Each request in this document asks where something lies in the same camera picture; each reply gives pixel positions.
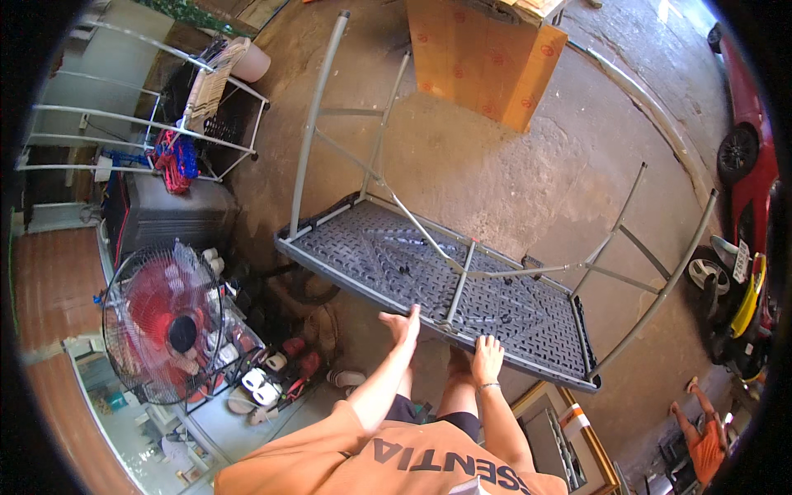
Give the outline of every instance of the concrete floor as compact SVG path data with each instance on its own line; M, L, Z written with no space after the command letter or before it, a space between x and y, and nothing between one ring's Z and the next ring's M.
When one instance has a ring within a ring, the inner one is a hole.
M663 2L613 0L592 10L573 0L561 27L571 40L605 55L652 93L711 172L729 123L722 69L705 41L714 21L694 1L674 2L676 10L666 12L664 20L657 3ZM243 162L229 185L242 207L235 233L239 249L262 268L275 260L272 232L289 220L302 126L339 9L351 10L352 16L323 106L381 109L402 53L409 49L406 13L398 0L291 2L259 36L256 43L272 56L272 68L256 87L271 98L272 108L256 143L261 157ZM322 117L318 125L366 157L378 123ZM641 162L649 169L626 223L667 267L676 266L701 215L690 179L661 135L615 84L570 49L562 53L526 135L416 93L411 64L383 158L389 185L411 211L515 259L529 253L558 264L586 257L615 221ZM359 188L361 178L354 165L314 141L301 216L314 215ZM625 239L604 256L603 266L651 284L661 281ZM581 274L555 278L574 285ZM611 459L634 482L649 468L658 439L676 427L667 417L669 403L680 401L691 417L700 412L682 391L692 375L701 378L720 410L728 409L728 377L707 360L682 286L605 370L603 389L576 394ZM592 278L581 297L597 356L638 320L651 303L649 296L614 280ZM389 338L376 321L377 309L345 293L333 305L343 329L345 364L372 371ZM439 403L446 361L447 349L437 341L419 345L416 365L422 379L416 380L416 402ZM535 381L510 370L501 378L508 400Z

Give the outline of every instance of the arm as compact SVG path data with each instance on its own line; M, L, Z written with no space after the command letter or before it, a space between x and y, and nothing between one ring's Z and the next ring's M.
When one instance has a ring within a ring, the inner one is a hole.
M726 431L721 423L721 415L717 412L715 413L715 428L718 430L718 443L721 445L721 449L724 452L728 451L729 441L726 439Z
M415 352L416 339L421 331L418 318L421 307L414 305L409 318L398 314L380 313L379 319L394 333L396 346L363 385L357 387L347 402L360 419L368 435L373 435L388 414L402 380Z
M476 355L473 359L473 377L476 387L486 383L497 383L498 373L503 364L504 349L492 335L479 337L476 341ZM534 458L525 433L517 424L506 399L498 386L488 386L481 390L482 425L486 449L499 459L503 459L517 472L535 473Z

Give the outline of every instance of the sandal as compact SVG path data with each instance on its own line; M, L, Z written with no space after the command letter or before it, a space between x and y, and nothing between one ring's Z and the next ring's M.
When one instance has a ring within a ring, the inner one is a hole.
M693 378L691 378L691 381L687 382L687 385L685 385L685 392L690 394L691 388L693 388L694 385L698 385L698 384L699 384L699 377L694 376Z

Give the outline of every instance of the license plate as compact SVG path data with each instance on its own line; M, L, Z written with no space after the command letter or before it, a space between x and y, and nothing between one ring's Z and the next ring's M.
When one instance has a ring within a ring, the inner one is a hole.
M737 251L737 260L734 262L732 277L739 284L743 284L745 279L748 278L748 244L742 239L740 239L740 249Z

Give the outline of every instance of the orange shirt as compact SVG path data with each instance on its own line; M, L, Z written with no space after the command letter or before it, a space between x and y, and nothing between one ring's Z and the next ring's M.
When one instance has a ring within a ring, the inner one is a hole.
M560 478L517 473L446 421L384 421L369 438L346 401L326 419L221 470L215 493L448 493L476 475L492 495L568 493Z
M691 453L695 476L706 486L715 477L725 458L725 452L721 450L718 426L714 420L704 425L703 435L698 441L688 444L687 449Z

